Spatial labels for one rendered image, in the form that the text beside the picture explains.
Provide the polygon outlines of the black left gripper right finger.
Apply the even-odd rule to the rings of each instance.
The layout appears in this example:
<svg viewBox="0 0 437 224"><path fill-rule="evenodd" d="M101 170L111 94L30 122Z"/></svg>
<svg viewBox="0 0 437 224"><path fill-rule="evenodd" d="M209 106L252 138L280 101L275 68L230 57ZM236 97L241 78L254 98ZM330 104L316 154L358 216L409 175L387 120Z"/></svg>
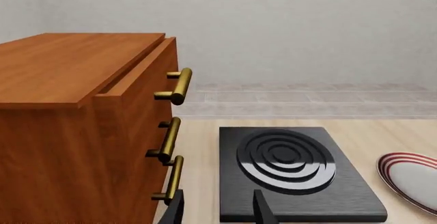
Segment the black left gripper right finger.
<svg viewBox="0 0 437 224"><path fill-rule="evenodd" d="M255 224L279 224L259 189L253 191L253 213Z"/></svg>

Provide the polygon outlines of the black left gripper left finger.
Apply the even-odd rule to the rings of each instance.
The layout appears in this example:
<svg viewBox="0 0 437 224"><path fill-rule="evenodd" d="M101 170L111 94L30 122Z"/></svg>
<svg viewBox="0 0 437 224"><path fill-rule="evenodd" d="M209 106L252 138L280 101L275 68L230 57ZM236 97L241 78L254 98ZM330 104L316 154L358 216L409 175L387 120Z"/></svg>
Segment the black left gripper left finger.
<svg viewBox="0 0 437 224"><path fill-rule="evenodd" d="M160 224L182 224L184 215L184 191L177 190L163 216Z"/></svg>

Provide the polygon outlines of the flat black stove plate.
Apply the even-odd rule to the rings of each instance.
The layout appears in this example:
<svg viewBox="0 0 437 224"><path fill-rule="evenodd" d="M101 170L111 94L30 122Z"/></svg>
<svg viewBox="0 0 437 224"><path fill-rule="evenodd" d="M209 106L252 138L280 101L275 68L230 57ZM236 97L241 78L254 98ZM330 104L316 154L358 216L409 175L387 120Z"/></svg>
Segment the flat black stove plate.
<svg viewBox="0 0 437 224"><path fill-rule="evenodd" d="M220 127L220 221L252 223L261 191L281 223L382 223L382 202L322 127Z"/></svg>

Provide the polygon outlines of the white plate with red rings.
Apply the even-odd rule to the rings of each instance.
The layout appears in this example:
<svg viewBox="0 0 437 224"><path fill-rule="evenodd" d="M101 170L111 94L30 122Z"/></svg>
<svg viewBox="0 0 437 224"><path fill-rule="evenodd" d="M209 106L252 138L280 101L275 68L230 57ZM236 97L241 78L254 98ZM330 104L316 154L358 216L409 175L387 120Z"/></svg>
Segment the white plate with red rings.
<svg viewBox="0 0 437 224"><path fill-rule="evenodd" d="M382 181L402 199L437 216L437 159L412 152L391 152L378 158Z"/></svg>

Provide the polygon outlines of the wooden drawer slightly open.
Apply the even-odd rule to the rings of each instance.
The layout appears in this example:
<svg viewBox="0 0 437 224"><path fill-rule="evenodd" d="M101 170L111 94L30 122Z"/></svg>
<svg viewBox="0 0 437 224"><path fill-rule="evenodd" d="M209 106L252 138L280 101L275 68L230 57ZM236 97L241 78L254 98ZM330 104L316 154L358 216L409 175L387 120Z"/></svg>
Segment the wooden drawer slightly open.
<svg viewBox="0 0 437 224"><path fill-rule="evenodd" d="M112 84L107 92L93 98L96 111L160 111L171 113L168 101L154 99L154 92L171 90L168 72L178 71L177 44L165 39L132 70Z"/></svg>

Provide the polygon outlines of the wooden cabinet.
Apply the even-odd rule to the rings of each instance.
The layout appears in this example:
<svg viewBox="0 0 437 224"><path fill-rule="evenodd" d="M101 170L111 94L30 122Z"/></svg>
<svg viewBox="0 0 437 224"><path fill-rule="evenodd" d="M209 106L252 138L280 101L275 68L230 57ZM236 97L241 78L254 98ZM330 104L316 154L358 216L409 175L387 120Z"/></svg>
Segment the wooden cabinet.
<svg viewBox="0 0 437 224"><path fill-rule="evenodd" d="M96 111L93 98L163 33L43 33L0 44L0 224L152 224L172 113Z"/></svg>

